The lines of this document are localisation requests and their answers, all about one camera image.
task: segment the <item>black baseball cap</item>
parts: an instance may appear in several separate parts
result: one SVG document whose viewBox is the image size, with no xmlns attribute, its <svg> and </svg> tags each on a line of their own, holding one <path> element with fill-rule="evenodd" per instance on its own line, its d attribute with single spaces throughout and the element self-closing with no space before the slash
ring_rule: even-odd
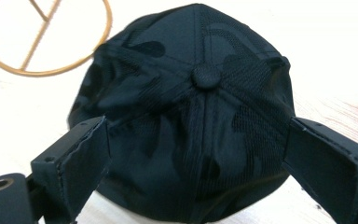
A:
<svg viewBox="0 0 358 224">
<path fill-rule="evenodd" d="M 293 119 L 289 68 L 202 4 L 132 22 L 95 51 L 68 119 L 107 118 L 113 159 L 97 190 L 145 217 L 204 223 L 268 196 L 289 171 L 337 222 L 358 223 L 358 145 Z"/>
</svg>

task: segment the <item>white surface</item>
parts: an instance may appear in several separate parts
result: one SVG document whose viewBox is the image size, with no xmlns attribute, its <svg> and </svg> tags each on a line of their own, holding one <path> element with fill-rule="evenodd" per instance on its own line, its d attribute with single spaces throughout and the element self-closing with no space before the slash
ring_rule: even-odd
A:
<svg viewBox="0 0 358 224">
<path fill-rule="evenodd" d="M 45 4 L 48 11 L 51 1 Z M 358 142 L 358 1 L 200 1 L 246 23 L 292 64 L 296 114 Z M 148 13 L 191 1 L 110 1 L 111 35 Z M 42 21 L 28 1 L 0 1 L 0 56 L 16 65 Z M 90 52 L 102 34 L 101 1 L 63 0 L 30 69 Z M 29 161 L 67 131 L 66 117 L 90 61 L 54 77 L 0 69 L 0 175 L 30 174 Z M 93 194 L 78 223 L 156 223 Z M 255 205 L 217 223 L 334 223 L 293 178 Z"/>
</svg>

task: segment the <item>cap button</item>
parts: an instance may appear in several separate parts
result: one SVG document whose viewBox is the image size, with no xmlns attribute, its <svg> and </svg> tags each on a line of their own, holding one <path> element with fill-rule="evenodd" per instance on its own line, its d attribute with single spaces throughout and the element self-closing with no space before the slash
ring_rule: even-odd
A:
<svg viewBox="0 0 358 224">
<path fill-rule="evenodd" d="M 216 88 L 221 79 L 220 71 L 207 63 L 196 65 L 193 69 L 193 83 L 197 88 L 202 90 L 211 90 Z"/>
</svg>

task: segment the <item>cap crown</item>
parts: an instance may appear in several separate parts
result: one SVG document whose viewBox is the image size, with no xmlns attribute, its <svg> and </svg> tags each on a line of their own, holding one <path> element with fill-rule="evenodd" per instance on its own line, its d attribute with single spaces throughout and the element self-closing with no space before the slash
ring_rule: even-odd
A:
<svg viewBox="0 0 358 224">
<path fill-rule="evenodd" d="M 289 67 L 248 26 L 205 5 L 179 7 L 95 51 L 68 120 L 109 120 L 104 196 L 158 220 L 216 221 L 288 176 Z"/>
</svg>

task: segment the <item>gold wire frame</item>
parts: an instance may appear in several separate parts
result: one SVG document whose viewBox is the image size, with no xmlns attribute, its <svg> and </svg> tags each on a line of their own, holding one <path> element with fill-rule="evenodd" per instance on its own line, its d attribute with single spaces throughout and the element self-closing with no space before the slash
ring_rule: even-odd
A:
<svg viewBox="0 0 358 224">
<path fill-rule="evenodd" d="M 46 77 L 46 76 L 53 76 L 53 75 L 58 75 L 60 73 L 63 72 L 67 72 L 73 68 L 78 67 L 79 65 L 81 65 L 82 63 L 86 62 L 91 56 L 92 53 L 84 58 L 81 58 L 79 60 L 77 60 L 74 63 L 71 63 L 69 65 L 66 65 L 64 67 L 61 68 L 57 68 L 57 69 L 53 69 L 53 70 L 48 70 L 48 71 L 40 71 L 40 72 L 35 72 L 35 71 L 26 71 L 26 67 L 28 66 L 28 63 L 30 62 L 34 51 L 36 50 L 37 45 L 39 44 L 39 41 L 41 40 L 43 34 L 46 32 L 48 25 L 49 25 L 49 20 L 52 18 L 53 14 L 55 13 L 55 11 L 58 8 L 58 5 L 60 4 L 61 0 L 55 0 L 53 6 L 51 7 L 51 10 L 49 12 L 49 14 L 46 16 L 44 15 L 44 13 L 42 12 L 42 10 L 40 9 L 40 7 L 37 5 L 37 3 L 34 0 L 30 0 L 31 4 L 33 5 L 33 7 L 36 9 L 37 13 L 42 17 L 44 23 L 39 31 L 39 33 L 37 34 L 37 37 L 33 43 L 33 45 L 31 46 L 30 51 L 28 52 L 25 61 L 23 62 L 23 64 L 21 65 L 20 68 L 14 68 L 11 67 L 5 63 L 2 63 L 0 61 L 0 67 L 3 68 L 4 70 L 8 71 L 9 73 L 13 73 L 16 75 L 21 75 L 21 76 L 27 76 L 27 77 Z M 100 38 L 98 44 L 94 47 L 93 50 L 96 50 L 98 48 L 98 46 L 100 46 L 105 40 L 106 38 L 109 36 L 110 33 L 110 28 L 112 25 L 112 10 L 109 6 L 109 2 L 108 0 L 103 0 L 105 9 L 106 9 L 106 26 L 105 29 L 103 31 L 103 35 Z"/>
</svg>

